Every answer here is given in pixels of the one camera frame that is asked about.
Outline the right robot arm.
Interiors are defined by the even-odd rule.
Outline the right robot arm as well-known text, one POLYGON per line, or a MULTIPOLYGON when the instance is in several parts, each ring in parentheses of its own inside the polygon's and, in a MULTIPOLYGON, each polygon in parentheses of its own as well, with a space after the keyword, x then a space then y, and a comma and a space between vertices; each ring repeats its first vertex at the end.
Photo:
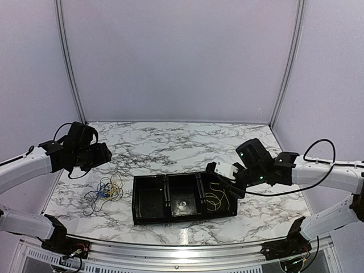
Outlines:
POLYGON ((307 154, 281 152, 273 158, 259 139, 246 141, 236 148, 241 164, 210 163, 207 171, 223 182, 237 198, 244 198, 247 189, 266 183, 301 185, 299 192, 318 186, 340 189, 350 195, 310 217, 295 220, 278 249, 295 254, 319 235, 363 221, 363 162, 341 162, 332 152, 331 160, 310 158, 307 154))

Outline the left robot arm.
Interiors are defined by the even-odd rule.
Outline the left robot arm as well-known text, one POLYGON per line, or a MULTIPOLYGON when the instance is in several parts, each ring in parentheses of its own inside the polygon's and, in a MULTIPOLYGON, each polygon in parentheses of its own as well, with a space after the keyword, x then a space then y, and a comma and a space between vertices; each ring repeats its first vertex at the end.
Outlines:
MULTIPOLYGON (((111 161, 112 153, 106 143, 99 142, 94 127, 76 121, 67 125, 69 131, 60 139, 31 146, 26 153, 1 163, 1 193, 49 173, 62 170, 72 173, 74 168, 79 168, 87 174, 111 161)), ((64 225, 48 215, 1 206, 1 231, 49 241, 60 253, 72 248, 64 225)))

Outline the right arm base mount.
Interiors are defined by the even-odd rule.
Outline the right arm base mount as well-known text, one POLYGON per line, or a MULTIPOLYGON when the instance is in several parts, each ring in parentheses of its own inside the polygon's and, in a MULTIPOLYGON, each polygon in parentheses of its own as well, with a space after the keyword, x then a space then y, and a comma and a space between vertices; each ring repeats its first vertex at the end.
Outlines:
POLYGON ((300 242, 297 239, 286 238, 263 243, 260 253, 266 260, 274 260, 307 253, 311 249, 312 246, 308 241, 300 242))

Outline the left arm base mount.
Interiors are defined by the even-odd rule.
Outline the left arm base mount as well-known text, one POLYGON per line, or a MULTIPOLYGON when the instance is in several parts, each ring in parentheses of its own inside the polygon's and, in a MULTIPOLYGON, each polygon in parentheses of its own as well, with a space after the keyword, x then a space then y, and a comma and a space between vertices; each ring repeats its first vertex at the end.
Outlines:
POLYGON ((58 254, 70 256, 76 250, 81 250, 79 257, 86 259, 89 255, 90 242, 66 236, 61 240, 44 240, 41 247, 58 254))

